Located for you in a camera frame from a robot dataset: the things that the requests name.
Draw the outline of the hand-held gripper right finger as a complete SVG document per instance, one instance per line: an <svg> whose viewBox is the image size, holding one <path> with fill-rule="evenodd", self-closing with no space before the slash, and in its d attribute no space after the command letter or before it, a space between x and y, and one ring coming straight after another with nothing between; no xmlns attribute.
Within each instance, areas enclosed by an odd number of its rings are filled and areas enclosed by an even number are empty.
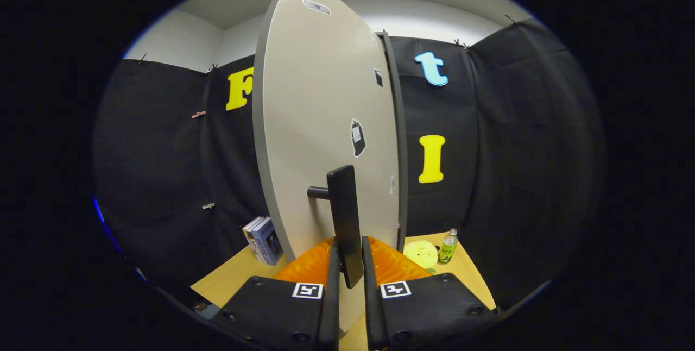
<svg viewBox="0 0 695 351"><path fill-rule="evenodd" d="M377 251L386 246L363 236L363 286L370 350L454 350L497 322L487 307L452 273L422 278L377 276Z"/></svg>

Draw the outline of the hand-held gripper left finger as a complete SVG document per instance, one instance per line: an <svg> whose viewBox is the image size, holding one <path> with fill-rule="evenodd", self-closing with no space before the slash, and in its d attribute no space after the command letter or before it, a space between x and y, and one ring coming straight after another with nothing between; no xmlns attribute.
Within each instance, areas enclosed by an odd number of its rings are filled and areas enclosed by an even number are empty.
<svg viewBox="0 0 695 351"><path fill-rule="evenodd" d="M246 350L337 350L340 259L333 238L276 277L252 276L212 317Z"/></svg>

